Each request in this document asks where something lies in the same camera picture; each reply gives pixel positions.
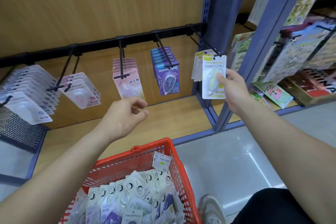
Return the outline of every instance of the hand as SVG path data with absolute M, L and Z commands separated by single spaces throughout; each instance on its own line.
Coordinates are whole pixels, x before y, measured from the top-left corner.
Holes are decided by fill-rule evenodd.
M 147 107 L 147 103 L 138 97 L 113 102 L 93 132 L 102 136 L 109 144 L 127 136 L 149 113 L 148 110 L 139 111 L 132 106 L 143 109 Z
M 241 111 L 253 100 L 247 90 L 244 79 L 237 72 L 226 69 L 228 78 L 221 73 L 217 74 L 217 80 L 224 85 L 225 101 L 229 104 L 229 108 L 233 113 L 241 116 Z

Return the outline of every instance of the gray floor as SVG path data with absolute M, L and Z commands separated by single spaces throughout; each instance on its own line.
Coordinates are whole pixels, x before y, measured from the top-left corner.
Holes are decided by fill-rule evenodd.
M 336 102 L 282 116 L 336 148 Z M 198 202 L 215 194 L 231 219 L 255 192 L 285 187 L 246 127 L 176 146 Z

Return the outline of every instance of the shopping basket handle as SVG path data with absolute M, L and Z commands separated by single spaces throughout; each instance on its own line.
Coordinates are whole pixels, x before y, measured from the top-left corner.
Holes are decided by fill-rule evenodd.
M 136 146 L 132 147 L 132 149 L 130 150 L 130 152 L 140 151 L 142 148 L 143 147 L 136 145 Z

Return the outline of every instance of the correction tape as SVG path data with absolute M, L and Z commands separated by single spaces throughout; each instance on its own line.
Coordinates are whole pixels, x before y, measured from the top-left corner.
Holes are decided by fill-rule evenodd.
M 75 89 L 71 92 L 73 100 L 80 109 L 84 109 L 90 102 L 90 94 L 83 89 Z
M 163 91 L 167 95 L 174 87 L 176 82 L 176 75 L 173 72 L 165 73 L 163 80 Z
M 125 84 L 123 84 L 123 90 L 121 94 L 122 94 L 122 98 L 131 98 L 131 97 L 141 98 L 140 94 L 135 89 Z
M 39 120 L 36 107 L 29 102 L 20 102 L 17 106 L 15 106 L 15 113 L 28 123 L 35 123 Z
M 218 73 L 224 74 L 223 69 L 221 69 L 220 67 L 214 67 L 209 73 L 209 92 L 210 94 L 214 92 L 219 86 L 219 82 L 216 78 Z

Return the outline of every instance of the wooden shelf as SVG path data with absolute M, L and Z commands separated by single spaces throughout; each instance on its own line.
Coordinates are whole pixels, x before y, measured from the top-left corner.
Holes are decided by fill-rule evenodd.
M 271 99 L 268 99 L 267 97 L 265 98 L 267 100 L 267 102 L 269 103 L 269 105 L 272 107 L 273 111 L 278 111 L 278 110 L 281 110 L 281 108 L 276 104 L 274 103 Z M 222 99 L 215 99 L 215 100 L 212 100 L 211 101 L 211 105 L 213 107 L 213 109 L 215 110 L 216 114 L 219 116 L 219 114 L 221 113 L 221 110 L 222 110 L 222 107 L 224 105 L 224 100 Z M 297 105 L 297 103 L 292 100 L 287 106 L 286 108 L 288 107 L 292 107 L 292 106 L 295 106 Z M 229 123 L 232 123 L 232 122 L 236 122 L 236 121 L 239 121 L 241 120 L 241 118 L 236 115 L 236 114 L 233 114 L 231 119 L 229 120 Z
M 99 159 L 130 150 L 135 145 L 144 145 L 165 137 L 175 139 L 212 128 L 195 96 L 149 106 L 147 109 L 147 119 L 127 137 L 108 146 Z M 48 131 L 34 173 L 64 153 L 95 128 L 99 121 L 95 119 Z

